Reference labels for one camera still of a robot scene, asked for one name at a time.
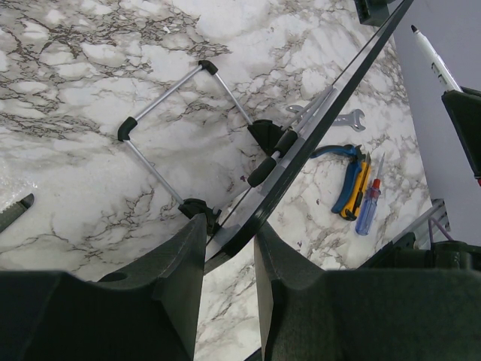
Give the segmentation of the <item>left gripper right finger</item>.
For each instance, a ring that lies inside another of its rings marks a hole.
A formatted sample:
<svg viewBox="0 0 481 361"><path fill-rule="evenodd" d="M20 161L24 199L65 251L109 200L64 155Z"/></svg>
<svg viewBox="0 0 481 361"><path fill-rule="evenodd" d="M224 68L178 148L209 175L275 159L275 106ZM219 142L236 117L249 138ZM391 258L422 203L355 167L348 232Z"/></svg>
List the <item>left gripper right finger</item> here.
<svg viewBox="0 0 481 361"><path fill-rule="evenodd" d="M478 360L480 271L327 271L264 225L256 360Z"/></svg>

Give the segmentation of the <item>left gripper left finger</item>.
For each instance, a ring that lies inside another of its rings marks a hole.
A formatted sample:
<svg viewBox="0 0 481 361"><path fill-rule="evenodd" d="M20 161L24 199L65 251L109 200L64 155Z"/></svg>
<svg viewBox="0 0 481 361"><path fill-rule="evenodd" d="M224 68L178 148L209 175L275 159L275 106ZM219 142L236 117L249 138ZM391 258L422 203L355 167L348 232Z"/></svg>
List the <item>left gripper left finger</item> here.
<svg viewBox="0 0 481 361"><path fill-rule="evenodd" d="M3 360L191 360L207 221L96 282L61 271L1 274Z"/></svg>

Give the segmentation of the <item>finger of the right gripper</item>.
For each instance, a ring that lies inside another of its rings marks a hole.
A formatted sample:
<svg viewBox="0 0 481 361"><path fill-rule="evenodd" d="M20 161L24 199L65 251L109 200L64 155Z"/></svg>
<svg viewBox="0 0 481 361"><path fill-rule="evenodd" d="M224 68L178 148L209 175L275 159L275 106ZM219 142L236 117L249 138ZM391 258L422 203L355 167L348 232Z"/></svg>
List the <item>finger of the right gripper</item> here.
<svg viewBox="0 0 481 361"><path fill-rule="evenodd" d="M462 87L441 96L474 178L480 180L480 91Z"/></svg>

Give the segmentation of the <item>white whiteboard marker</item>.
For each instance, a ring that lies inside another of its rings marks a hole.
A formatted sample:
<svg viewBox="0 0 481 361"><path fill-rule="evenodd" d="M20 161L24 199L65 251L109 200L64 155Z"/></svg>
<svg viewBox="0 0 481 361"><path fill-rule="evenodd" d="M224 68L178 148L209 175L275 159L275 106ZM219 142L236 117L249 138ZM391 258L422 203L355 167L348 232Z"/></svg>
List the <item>white whiteboard marker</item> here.
<svg viewBox="0 0 481 361"><path fill-rule="evenodd" d="M439 83L443 85L444 89L447 92L463 92L463 90L458 85L455 78L452 76L446 64L437 53L437 51L434 49L428 38L424 34L422 34L416 26L411 25L410 28L414 34L419 49L421 50L424 57L427 59L429 67L435 74Z"/></svg>

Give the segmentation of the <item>small black-framed whiteboard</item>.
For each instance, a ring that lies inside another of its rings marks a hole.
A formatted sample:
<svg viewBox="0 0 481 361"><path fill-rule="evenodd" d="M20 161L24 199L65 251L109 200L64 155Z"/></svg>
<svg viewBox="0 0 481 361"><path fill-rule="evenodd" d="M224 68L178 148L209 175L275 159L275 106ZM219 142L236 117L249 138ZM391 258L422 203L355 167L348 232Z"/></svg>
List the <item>small black-framed whiteboard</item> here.
<svg viewBox="0 0 481 361"><path fill-rule="evenodd" d="M221 207L211 208L201 199L182 199L130 139L131 131L141 118L197 73L206 71L218 83L222 83L218 68L210 60L198 61L196 68L146 106L142 112L134 117L128 117L119 126L118 141L132 149L136 157L177 201L179 211L189 218L189 222L203 226L200 240L206 272L214 270L235 256L259 232L311 157L315 146L334 124L343 106L367 74L411 4L410 1L402 1L334 83L327 86L308 105L302 107L290 123L279 127L270 120L249 122L250 134L265 152L266 157L249 175L246 189L240 192L240 201L222 222L219 221Z"/></svg>

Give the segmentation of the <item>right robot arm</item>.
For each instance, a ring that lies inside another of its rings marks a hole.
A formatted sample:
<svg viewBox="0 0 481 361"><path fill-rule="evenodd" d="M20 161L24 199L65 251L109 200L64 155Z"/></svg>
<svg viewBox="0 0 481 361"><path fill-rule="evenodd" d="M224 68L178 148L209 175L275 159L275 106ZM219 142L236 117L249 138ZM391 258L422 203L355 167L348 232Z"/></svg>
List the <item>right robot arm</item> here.
<svg viewBox="0 0 481 361"><path fill-rule="evenodd" d="M441 97L452 121L464 154L480 181L480 91L462 87L451 90ZM462 241L446 239L434 241L433 226L448 235L438 220L426 215L429 248L415 248L416 233L405 232L395 241L390 241L364 264L363 268L444 268L480 271L480 247Z"/></svg>

